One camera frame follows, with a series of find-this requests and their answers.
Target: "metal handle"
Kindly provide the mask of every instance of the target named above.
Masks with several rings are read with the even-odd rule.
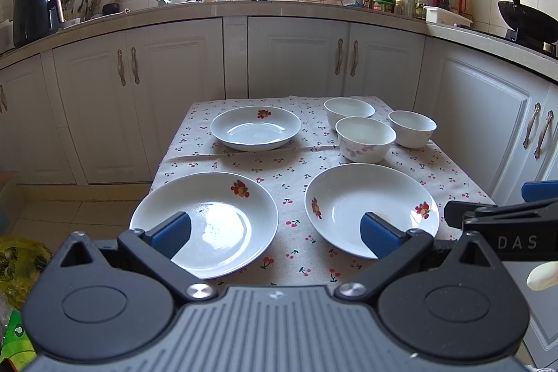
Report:
[[[343,62],[343,39],[340,38],[337,42],[339,47],[339,55],[337,57],[337,68],[335,69],[335,74],[338,75],[341,72],[341,64]]]
[[[2,84],[0,84],[0,101],[4,105],[4,110],[8,112],[8,105],[6,104],[6,97],[4,96],[4,88],[2,87]]]
[[[139,84],[140,76],[138,70],[138,60],[136,58],[136,48],[132,47],[132,73],[134,74],[134,79],[136,84]]]
[[[358,65],[358,40],[355,40],[354,41],[354,62],[353,62],[353,68],[350,71],[351,76],[355,75],[357,65]]]
[[[541,135],[538,137],[538,144],[535,150],[535,159],[539,159],[541,157],[542,141],[545,139],[546,130],[549,129],[550,122],[553,120],[553,118],[554,118],[554,113],[552,111],[549,111],[549,113],[546,116],[545,127],[542,129]]]
[[[120,76],[120,82],[123,86],[126,85],[126,79],[124,78],[124,64],[122,63],[122,50],[118,50],[118,75]]]
[[[529,136],[531,136],[531,130],[533,129],[533,124],[535,123],[535,117],[539,112],[541,112],[541,104],[537,103],[535,104],[535,111],[533,112],[533,116],[531,117],[531,120],[527,124],[527,133],[525,135],[525,141],[523,141],[524,149],[527,149],[527,147],[529,147]]]

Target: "white bowl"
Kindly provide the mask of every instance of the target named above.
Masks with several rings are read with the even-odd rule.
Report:
[[[293,113],[272,106],[237,107],[211,122],[211,133],[223,144],[242,152],[273,150],[290,141],[302,128]]]
[[[130,228],[147,231],[179,211],[190,216],[192,233],[172,261],[200,279],[248,265],[277,232],[277,206],[269,192],[227,172],[186,175],[157,188],[138,205]]]
[[[397,142],[408,149],[424,147],[436,130],[436,122],[411,111],[392,111],[388,116],[390,127],[397,133]]]
[[[324,103],[324,108],[332,130],[335,130],[336,123],[345,117],[372,117],[376,112],[368,103],[349,97],[330,98]]]
[[[335,125],[343,156],[353,163],[375,164],[386,157],[395,141],[388,125],[366,117],[345,117]]]
[[[378,164],[343,164],[312,179],[304,196],[306,215],[329,243],[375,259],[361,238],[361,219],[374,212],[397,229],[422,229],[435,236],[438,205],[414,178]]]

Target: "cherry print tablecloth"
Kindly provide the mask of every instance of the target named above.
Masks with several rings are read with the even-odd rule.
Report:
[[[356,97],[372,104],[373,118],[387,120],[392,111],[376,97]],[[326,99],[288,97],[266,100],[225,100],[192,105],[157,171],[151,191],[183,175],[207,171],[234,172],[264,186],[277,202],[279,226],[269,248],[247,267],[214,279],[224,284],[293,286],[327,284],[331,289],[350,280],[373,260],[357,258],[325,241],[312,227],[304,208],[304,193],[315,175],[349,163],[340,153],[337,134],[329,128],[323,108]],[[302,121],[302,130],[285,146],[269,152],[231,150],[209,130],[211,121],[241,106],[277,106]],[[492,203],[487,195],[432,141],[423,149],[393,144],[381,162],[424,185],[440,213],[449,200]],[[458,238],[460,231],[442,218],[437,238]]]

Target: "white plate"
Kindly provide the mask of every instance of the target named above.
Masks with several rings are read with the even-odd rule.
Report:
[[[286,144],[302,127],[300,119],[279,107],[237,107],[211,122],[211,133],[242,152],[264,152]]]
[[[199,277],[232,273],[257,258],[277,232],[273,198],[258,183],[226,172],[177,178],[139,204],[130,228],[149,230],[178,211],[192,220],[190,240],[172,261]]]
[[[322,237],[367,259],[375,259],[376,254],[361,239],[361,218],[366,212],[376,213],[403,232],[415,228],[435,236],[440,225],[438,205],[420,183],[378,164],[344,164],[322,172],[310,182],[304,203]]]

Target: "blue gripper pad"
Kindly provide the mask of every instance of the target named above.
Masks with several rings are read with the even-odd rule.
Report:
[[[143,240],[168,259],[190,240],[192,221],[188,213],[179,211],[146,232]]]
[[[361,219],[361,238],[377,258],[383,259],[407,241],[409,236],[375,213],[369,212]]]
[[[525,202],[554,199],[558,197],[558,180],[524,183],[521,187],[521,197]]]

